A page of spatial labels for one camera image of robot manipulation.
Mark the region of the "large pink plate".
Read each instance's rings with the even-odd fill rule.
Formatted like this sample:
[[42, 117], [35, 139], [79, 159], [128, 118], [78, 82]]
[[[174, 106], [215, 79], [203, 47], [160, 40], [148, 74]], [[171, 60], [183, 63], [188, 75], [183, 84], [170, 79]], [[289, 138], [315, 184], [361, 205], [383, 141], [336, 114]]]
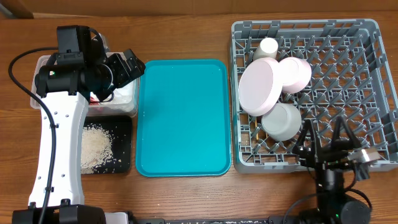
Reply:
[[273, 109], [282, 91], [282, 73], [276, 59], [266, 57], [251, 62], [239, 85], [239, 104], [251, 116], [262, 116]]

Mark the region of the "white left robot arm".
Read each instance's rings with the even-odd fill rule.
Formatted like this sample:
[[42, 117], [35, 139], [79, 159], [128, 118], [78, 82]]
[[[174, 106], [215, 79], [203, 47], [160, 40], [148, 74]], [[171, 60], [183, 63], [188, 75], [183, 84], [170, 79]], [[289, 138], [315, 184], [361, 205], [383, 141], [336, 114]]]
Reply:
[[134, 223], [131, 212], [106, 213], [85, 204], [81, 142], [90, 96], [105, 100], [144, 74], [131, 49], [106, 54], [102, 36], [88, 26], [60, 26], [57, 46], [34, 77], [30, 97], [40, 105], [39, 163], [28, 207], [13, 223]]

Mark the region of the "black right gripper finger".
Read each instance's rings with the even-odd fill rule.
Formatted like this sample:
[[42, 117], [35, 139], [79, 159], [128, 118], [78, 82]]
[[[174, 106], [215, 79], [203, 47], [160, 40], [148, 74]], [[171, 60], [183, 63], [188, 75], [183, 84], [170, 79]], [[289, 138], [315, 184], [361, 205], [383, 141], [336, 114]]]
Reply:
[[342, 116], [335, 119], [330, 147], [332, 151], [350, 151], [362, 147], [361, 142]]
[[[306, 137], [310, 137], [311, 146], [306, 147], [304, 142]], [[315, 124], [312, 120], [305, 120], [301, 133], [294, 145], [294, 152], [317, 152], [320, 148], [320, 139], [316, 132]]]

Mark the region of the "white napkin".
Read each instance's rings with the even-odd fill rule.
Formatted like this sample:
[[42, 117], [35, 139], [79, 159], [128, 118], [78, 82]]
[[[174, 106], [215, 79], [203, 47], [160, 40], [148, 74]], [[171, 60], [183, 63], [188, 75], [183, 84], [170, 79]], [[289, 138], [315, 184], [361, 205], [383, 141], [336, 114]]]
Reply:
[[122, 88], [117, 88], [113, 91], [114, 98], [111, 101], [113, 104], [125, 104], [133, 100], [136, 89], [136, 81], [133, 81]]

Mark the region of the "pale green cup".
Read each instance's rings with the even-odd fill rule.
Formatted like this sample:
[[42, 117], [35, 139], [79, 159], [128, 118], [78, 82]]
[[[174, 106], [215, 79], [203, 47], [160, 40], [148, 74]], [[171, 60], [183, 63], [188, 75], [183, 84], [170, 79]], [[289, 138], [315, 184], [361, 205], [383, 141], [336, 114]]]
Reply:
[[270, 37], [262, 39], [257, 49], [254, 52], [253, 60], [257, 60], [259, 58], [273, 58], [276, 59], [276, 55], [278, 52], [278, 42]]

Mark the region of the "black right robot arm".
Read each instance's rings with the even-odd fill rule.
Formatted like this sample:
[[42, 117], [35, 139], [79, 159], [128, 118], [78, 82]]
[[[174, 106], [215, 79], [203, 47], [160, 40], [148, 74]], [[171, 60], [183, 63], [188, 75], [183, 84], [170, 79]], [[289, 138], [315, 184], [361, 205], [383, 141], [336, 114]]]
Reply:
[[314, 169], [314, 194], [294, 202], [286, 211], [283, 221], [297, 205], [315, 197], [317, 207], [299, 212], [297, 223], [369, 223], [373, 206], [369, 198], [354, 185], [361, 173], [368, 173], [364, 162], [349, 159], [349, 152], [361, 147], [345, 119], [335, 119], [330, 144], [322, 147], [313, 121], [304, 121], [292, 152], [299, 157], [301, 166]]

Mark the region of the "red snack wrapper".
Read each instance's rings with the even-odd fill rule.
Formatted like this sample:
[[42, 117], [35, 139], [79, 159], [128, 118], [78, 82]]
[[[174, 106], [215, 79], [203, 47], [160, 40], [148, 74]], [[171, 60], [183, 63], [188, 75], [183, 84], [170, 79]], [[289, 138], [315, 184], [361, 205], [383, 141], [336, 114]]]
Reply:
[[98, 105], [99, 101], [96, 101], [93, 97], [90, 97], [90, 104], [91, 105]]

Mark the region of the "grey bowl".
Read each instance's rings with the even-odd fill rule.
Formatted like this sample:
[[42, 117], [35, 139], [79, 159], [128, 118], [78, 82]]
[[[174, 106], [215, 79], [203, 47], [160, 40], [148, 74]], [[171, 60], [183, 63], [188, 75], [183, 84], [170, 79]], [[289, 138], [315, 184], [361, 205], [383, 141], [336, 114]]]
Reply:
[[301, 125], [300, 111], [294, 105], [285, 103], [276, 103], [261, 118], [262, 129], [275, 141], [292, 139]]

